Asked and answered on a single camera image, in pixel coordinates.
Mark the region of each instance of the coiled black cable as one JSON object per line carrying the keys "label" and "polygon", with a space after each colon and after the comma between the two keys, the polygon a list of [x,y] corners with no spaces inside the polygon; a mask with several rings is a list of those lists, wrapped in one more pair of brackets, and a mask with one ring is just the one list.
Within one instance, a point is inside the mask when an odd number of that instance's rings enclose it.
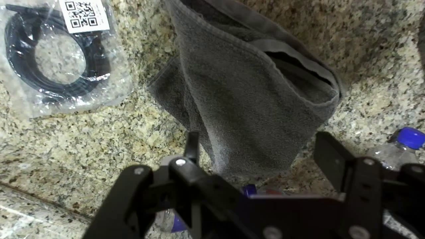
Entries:
{"label": "coiled black cable", "polygon": [[[86,96],[99,83],[109,80],[110,64],[105,57],[101,34],[69,35],[62,16],[56,10],[25,8],[10,4],[6,6],[6,10],[16,12],[5,27],[6,59],[12,69],[26,85],[45,96],[44,103],[61,103]],[[76,81],[70,84],[54,83],[46,79],[37,68],[34,54],[42,27],[70,36],[81,48],[86,68]]]}

